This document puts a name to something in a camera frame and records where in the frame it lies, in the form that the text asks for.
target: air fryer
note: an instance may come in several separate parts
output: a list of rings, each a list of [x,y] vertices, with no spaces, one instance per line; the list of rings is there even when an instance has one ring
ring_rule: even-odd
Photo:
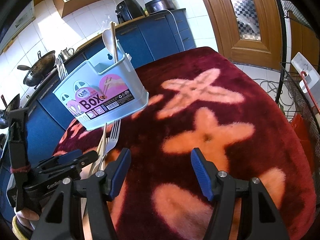
[[[116,7],[116,13],[119,23],[146,16],[144,10],[136,0],[124,0]]]

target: rice cooker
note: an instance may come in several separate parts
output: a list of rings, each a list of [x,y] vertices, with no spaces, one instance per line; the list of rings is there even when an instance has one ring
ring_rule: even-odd
[[[176,7],[172,0],[152,0],[145,4],[148,14],[155,13],[161,10],[175,10]]]

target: blue gripper pad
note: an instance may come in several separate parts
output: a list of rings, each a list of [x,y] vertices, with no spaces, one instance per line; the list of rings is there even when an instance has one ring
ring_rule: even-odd
[[[72,152],[68,152],[64,155],[60,155],[58,158],[58,164],[64,164],[64,163],[71,162],[72,160],[80,157],[81,155],[82,155],[82,151],[79,149],[76,149]]]
[[[207,161],[199,148],[194,148],[191,151],[191,164],[195,171],[198,183],[201,187],[202,194],[213,200],[212,184],[215,185],[218,170],[212,162]]]
[[[105,168],[108,184],[111,185],[109,197],[113,200],[119,195],[124,178],[131,164],[131,151],[123,148],[119,157]]]

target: red fleece blanket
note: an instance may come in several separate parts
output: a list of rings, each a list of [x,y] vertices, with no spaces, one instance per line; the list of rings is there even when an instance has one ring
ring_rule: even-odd
[[[119,239],[203,238],[212,206],[191,166],[194,147],[234,178],[259,177],[291,239],[306,233],[316,205],[308,161],[291,125],[258,84],[210,48],[157,60],[137,73],[150,94],[148,106],[122,120],[108,157],[123,147],[132,152],[120,195],[108,205]],[[55,154],[96,149],[101,136],[102,128],[87,132],[74,120]],[[230,239],[236,239],[240,207],[236,202]]]

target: metal kettle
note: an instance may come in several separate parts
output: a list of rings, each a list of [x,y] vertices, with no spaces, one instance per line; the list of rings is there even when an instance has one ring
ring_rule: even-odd
[[[70,58],[74,54],[75,50],[73,48],[67,49],[65,48],[60,52],[58,55],[58,58],[62,61],[65,62],[68,58]]]

